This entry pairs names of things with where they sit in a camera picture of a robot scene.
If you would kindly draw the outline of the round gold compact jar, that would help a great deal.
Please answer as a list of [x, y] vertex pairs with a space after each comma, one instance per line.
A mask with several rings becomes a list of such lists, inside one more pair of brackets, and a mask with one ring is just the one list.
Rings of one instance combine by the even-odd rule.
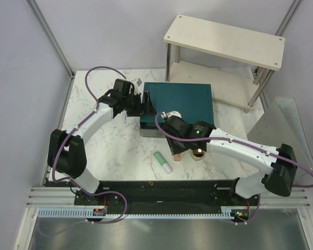
[[200, 149], [191, 151], [191, 157], [195, 161], [202, 160], [204, 158], [204, 156], [205, 156], [205, 151], [202, 151]]

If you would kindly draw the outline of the green makeup tube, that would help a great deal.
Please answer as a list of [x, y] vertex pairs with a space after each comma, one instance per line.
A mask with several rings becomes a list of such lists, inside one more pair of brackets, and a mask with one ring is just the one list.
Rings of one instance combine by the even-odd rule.
[[159, 151], [155, 152], [153, 155], [166, 174], [170, 174], [173, 172], [172, 167], [169, 165], [169, 163], [165, 160], [165, 158]]

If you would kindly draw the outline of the white two-tier shelf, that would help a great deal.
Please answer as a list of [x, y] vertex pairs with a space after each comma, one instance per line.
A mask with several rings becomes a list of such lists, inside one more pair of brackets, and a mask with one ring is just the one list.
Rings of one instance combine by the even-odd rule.
[[[271, 76], [281, 69], [285, 38], [229, 26], [199, 18], [177, 15], [164, 36], [165, 81], [207, 83], [217, 101], [253, 109]], [[259, 67], [254, 80], [182, 61], [181, 48], [231, 59]]]

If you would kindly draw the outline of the teal drawer organizer box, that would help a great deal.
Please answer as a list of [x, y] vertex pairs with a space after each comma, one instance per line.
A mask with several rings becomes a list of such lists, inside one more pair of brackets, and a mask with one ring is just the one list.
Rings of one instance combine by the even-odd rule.
[[214, 124], [212, 90], [209, 84], [146, 82], [157, 113], [177, 111], [187, 123]]

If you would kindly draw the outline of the grey metal panel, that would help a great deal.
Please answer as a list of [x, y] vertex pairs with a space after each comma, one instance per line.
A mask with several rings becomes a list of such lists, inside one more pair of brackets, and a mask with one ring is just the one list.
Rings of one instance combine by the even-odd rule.
[[250, 141], [281, 147], [287, 144], [293, 148], [295, 161], [305, 170], [298, 169], [296, 184], [305, 185], [313, 173], [313, 155], [309, 147], [297, 102], [292, 97], [277, 97], [269, 104], [263, 115], [247, 131]]

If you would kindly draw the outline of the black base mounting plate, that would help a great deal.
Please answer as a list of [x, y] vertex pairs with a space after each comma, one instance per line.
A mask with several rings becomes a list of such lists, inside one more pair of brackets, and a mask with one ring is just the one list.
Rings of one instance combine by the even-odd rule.
[[117, 213], [220, 212], [222, 207], [257, 206], [258, 195], [235, 197], [232, 180], [103, 181], [97, 196], [77, 191], [74, 204], [106, 205]]

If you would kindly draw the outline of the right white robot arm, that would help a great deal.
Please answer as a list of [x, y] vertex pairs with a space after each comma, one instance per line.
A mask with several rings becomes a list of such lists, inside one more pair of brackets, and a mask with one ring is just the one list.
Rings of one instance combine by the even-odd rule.
[[255, 174], [233, 180], [228, 192], [232, 204], [240, 205], [265, 192], [290, 196], [297, 166], [289, 145], [282, 144], [277, 148], [246, 141], [204, 121], [187, 123], [175, 113], [161, 113], [161, 117], [164, 123], [158, 129], [166, 136], [172, 155], [187, 150], [218, 153], [258, 169]]

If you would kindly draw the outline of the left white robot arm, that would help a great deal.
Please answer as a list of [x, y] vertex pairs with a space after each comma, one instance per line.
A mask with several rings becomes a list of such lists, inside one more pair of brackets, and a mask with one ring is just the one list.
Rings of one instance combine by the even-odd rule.
[[156, 115], [148, 91], [136, 93], [133, 83], [116, 79], [112, 89], [96, 99], [96, 105], [84, 119], [68, 131], [56, 129], [51, 133], [47, 165], [55, 172], [65, 175], [64, 180], [72, 181], [86, 192], [86, 199], [93, 205], [100, 204], [104, 192], [99, 189], [100, 181], [87, 168], [85, 145], [107, 122], [122, 111], [128, 117]]

